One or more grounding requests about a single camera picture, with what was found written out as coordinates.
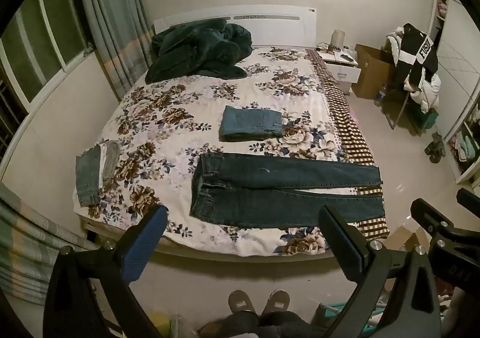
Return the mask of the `dark blue denim jeans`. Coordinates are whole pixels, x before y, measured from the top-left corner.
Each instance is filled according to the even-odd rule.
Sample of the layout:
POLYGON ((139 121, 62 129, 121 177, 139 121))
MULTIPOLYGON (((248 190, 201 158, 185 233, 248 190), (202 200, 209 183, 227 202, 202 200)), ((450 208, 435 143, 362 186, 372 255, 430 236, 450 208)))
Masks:
POLYGON ((193 173, 190 215, 241 228, 315 227, 328 206, 347 222, 361 222, 383 216, 383 197, 340 194, 338 189, 381 184, 375 166, 206 153, 193 173))

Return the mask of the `pair of dark slippers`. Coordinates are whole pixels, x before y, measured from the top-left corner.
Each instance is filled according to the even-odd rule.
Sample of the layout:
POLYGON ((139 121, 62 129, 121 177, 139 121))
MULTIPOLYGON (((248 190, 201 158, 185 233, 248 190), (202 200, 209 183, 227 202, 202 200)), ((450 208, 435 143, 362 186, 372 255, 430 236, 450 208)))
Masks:
POLYGON ((438 132, 433 132, 432 141, 427 145, 424 152, 433 164, 438 164, 446 156, 443 138, 438 132))

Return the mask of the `right grey slipper foot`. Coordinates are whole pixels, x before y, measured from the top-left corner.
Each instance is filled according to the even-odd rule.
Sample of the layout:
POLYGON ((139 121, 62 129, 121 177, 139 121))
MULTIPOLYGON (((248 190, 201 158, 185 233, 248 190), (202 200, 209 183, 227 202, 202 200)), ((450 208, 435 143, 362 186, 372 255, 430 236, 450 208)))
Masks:
POLYGON ((262 312, 263 315, 270 314, 273 312, 285 312, 289 309, 290 305, 290 295, 281 289, 273 291, 262 312))

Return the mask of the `grey slipper foot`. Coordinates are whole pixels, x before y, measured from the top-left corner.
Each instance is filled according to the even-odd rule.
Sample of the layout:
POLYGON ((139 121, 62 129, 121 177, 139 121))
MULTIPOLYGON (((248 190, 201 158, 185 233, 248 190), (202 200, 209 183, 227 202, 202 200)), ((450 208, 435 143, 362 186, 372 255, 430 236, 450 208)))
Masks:
POLYGON ((228 305, 232 314, 239 312, 256 313, 250 297, 242 290, 235 290, 228 297, 228 305))
POLYGON ((262 312, 263 315, 270 314, 273 312, 285 312, 289 309, 290 305, 290 295, 281 289, 273 291, 262 312))

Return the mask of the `stack of folded pants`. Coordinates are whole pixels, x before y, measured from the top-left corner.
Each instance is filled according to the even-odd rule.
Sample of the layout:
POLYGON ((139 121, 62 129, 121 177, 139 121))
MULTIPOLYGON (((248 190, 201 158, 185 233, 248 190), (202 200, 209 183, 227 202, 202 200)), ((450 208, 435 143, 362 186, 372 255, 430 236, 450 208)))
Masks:
POLYGON ((81 207, 96 206, 100 192, 112 184, 120 158, 120 144, 104 141, 76 158, 76 195, 81 207))

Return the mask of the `black white sweater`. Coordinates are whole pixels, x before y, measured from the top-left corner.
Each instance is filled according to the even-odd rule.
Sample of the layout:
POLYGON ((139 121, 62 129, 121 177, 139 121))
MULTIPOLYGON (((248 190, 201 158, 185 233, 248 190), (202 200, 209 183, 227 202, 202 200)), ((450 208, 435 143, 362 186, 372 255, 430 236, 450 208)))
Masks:
POLYGON ((412 24, 404 24, 394 77, 397 87, 408 80, 410 85, 422 88, 424 82, 432 82, 437 71, 438 58, 434 42, 412 24))

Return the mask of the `chair piled with clothes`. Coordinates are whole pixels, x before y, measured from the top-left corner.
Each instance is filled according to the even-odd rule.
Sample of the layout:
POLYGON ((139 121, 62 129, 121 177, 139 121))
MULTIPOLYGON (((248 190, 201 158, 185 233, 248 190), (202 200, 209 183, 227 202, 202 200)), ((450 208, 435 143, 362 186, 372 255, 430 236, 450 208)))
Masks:
MULTIPOLYGON (((400 45, 403 37, 403 26, 386 35, 385 51, 394 59, 395 72, 399 59, 400 45)), ((407 118, 417 135, 422 135, 436 122, 439 109, 439 93, 441 79, 437 73, 432 82, 424 82, 422 88, 414 87, 406 80, 404 85, 397 87, 395 84, 395 72, 393 78, 386 85, 386 102, 397 106, 397 113, 388 113, 387 120, 392 128, 396 127, 400 120, 407 118)))

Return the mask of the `brown cardboard box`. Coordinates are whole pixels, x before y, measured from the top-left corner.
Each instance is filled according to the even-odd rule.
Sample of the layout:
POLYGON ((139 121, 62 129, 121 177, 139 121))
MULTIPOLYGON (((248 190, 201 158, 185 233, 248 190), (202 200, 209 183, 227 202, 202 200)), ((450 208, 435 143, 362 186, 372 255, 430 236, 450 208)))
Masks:
POLYGON ((376 99, 381 89, 389 83, 395 74, 393 56, 381 49, 363 44, 355 46, 360 76, 352 84, 352 91, 362 99, 376 99))

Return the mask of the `white wardrobe shelf unit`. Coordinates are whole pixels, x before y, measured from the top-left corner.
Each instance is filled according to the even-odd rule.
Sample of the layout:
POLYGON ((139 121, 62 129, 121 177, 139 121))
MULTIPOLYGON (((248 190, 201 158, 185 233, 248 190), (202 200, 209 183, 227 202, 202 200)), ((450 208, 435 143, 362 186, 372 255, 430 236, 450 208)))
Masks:
POLYGON ((479 177, 479 28, 459 0, 433 0, 429 34, 441 80, 435 126, 457 183, 479 177))

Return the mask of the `floral bed blanket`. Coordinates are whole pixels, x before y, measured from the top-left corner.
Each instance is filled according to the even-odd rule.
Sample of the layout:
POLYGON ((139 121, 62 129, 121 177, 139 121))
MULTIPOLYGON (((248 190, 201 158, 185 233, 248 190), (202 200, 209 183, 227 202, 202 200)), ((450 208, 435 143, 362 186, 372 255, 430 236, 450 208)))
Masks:
POLYGON ((237 257, 319 255, 319 210, 386 236, 383 182, 312 49, 256 48, 240 78, 142 78, 76 161, 75 213, 112 231, 168 211, 165 237, 237 257))

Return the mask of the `beige cylindrical lamp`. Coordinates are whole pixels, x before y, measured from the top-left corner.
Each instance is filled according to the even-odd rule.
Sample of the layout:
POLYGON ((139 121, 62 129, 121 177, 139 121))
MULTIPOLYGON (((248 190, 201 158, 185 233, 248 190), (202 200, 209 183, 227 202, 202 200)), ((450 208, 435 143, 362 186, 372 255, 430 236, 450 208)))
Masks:
POLYGON ((343 30, 334 30, 331 35, 330 45, 336 49, 343 49, 345 32, 343 30))

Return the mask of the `folded blue jeans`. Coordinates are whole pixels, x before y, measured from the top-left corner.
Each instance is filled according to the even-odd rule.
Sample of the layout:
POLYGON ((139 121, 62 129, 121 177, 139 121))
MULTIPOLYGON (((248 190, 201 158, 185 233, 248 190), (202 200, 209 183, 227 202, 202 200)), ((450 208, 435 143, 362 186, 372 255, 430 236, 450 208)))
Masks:
POLYGON ((281 113, 263 108, 226 106, 219 139, 224 142, 262 141, 283 136, 281 113))

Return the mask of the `white bed headboard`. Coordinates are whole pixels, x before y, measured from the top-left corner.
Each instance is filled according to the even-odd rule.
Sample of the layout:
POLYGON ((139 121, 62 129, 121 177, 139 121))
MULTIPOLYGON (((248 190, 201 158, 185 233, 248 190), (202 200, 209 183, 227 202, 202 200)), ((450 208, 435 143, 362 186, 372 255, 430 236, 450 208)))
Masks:
POLYGON ((255 47, 315 48, 317 11, 291 5, 232 5, 203 8, 154 20, 155 33, 191 21, 224 18, 250 31, 255 47))

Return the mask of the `grey green curtain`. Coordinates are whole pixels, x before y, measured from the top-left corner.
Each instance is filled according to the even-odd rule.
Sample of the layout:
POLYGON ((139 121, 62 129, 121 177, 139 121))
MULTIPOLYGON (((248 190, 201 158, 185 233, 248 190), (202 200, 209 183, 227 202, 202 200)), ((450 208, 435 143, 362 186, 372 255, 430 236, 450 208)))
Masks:
POLYGON ((82 0, 90 32, 117 97, 151 66, 151 24, 142 0, 82 0))

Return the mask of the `window with white frame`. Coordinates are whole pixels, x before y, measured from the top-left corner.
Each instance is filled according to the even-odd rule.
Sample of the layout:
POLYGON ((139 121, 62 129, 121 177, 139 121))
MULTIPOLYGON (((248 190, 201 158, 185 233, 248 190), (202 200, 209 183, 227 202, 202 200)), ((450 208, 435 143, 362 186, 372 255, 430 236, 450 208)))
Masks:
POLYGON ((81 0, 24 0, 1 36, 1 66, 30 111, 94 49, 81 0))

